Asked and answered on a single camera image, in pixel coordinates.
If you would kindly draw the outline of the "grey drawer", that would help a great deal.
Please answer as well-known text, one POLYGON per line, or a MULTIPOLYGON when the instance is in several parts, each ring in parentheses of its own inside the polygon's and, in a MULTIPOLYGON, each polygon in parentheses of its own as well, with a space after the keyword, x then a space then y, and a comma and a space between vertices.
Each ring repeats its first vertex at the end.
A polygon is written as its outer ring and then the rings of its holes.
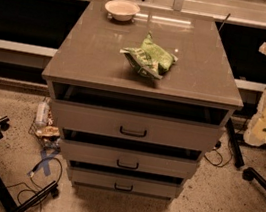
POLYGON ((224 127, 208 107, 70 86, 52 102, 61 128, 208 151, 224 127))
POLYGON ((79 132, 62 139, 60 148, 71 161, 184 179, 198 163, 193 152, 181 148, 79 132))
POLYGON ((117 192, 129 192, 173 199, 182 190, 183 178, 143 173, 77 161, 69 161, 68 178, 77 185, 87 185, 117 192))

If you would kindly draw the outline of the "grey drawer cabinet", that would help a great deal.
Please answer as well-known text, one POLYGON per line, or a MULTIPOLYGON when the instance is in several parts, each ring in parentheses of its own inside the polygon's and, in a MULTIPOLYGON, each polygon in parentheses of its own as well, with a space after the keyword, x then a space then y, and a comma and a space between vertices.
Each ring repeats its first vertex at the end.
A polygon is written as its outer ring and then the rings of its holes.
MULTIPOLYGON (((52 102, 70 86, 125 93, 208 107, 225 129, 229 117, 243 104, 210 17, 143 7, 133 22, 119 23, 104 10, 102 1, 91 1, 43 71, 52 102), (124 47, 139 46, 147 33, 178 58, 161 80, 139 76, 120 52, 124 47)), ((56 126, 60 144, 79 132, 56 126)), ((181 149, 193 152, 198 163, 212 150, 181 149)))

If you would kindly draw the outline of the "black table leg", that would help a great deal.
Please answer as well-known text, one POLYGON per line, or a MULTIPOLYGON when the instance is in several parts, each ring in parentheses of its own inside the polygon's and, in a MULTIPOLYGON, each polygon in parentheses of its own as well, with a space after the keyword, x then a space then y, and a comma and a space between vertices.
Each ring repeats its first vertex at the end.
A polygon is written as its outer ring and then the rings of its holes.
POLYGON ((244 159, 242 157, 242 153, 240 150, 240 146, 238 144, 238 140, 236 138, 236 132, 234 131, 235 128, 233 126, 233 122, 232 119, 229 119, 228 122, 226 123, 226 128, 227 128, 227 132, 228 132, 228 136, 229 136, 229 140, 230 140, 230 144, 231 144, 231 149, 233 151, 233 157, 234 157, 234 164, 236 166, 236 168, 241 168, 242 166, 245 165, 244 163, 244 159))

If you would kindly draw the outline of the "green chip bag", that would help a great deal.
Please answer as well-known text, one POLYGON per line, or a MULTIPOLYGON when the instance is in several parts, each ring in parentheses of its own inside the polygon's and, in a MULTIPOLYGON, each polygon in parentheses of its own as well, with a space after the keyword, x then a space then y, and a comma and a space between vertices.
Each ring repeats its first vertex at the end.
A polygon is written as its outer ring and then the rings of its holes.
POLYGON ((157 45, 151 33, 147 33, 140 47, 124 47, 120 52, 127 58, 133 70, 145 78, 161 80, 178 58, 157 45))

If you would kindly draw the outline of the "white bowl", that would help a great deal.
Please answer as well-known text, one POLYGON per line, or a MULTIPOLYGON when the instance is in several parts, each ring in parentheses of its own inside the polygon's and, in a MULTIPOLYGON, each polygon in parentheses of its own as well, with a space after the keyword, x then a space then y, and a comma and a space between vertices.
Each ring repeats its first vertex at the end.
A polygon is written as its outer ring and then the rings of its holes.
POLYGON ((112 15, 115 20, 129 21, 135 14, 140 12, 138 4, 127 0, 111 0, 105 4, 106 11, 112 15))

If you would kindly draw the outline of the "white plastic bottle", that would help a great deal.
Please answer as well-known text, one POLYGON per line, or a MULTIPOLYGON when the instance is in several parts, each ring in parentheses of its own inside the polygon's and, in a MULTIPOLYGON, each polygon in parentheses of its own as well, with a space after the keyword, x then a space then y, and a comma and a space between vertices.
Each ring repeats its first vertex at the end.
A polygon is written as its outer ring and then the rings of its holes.
POLYGON ((49 108, 50 106, 47 104, 46 101, 41 101, 38 104, 36 119, 35 119, 35 124, 38 127, 44 127, 45 125, 47 125, 49 108))

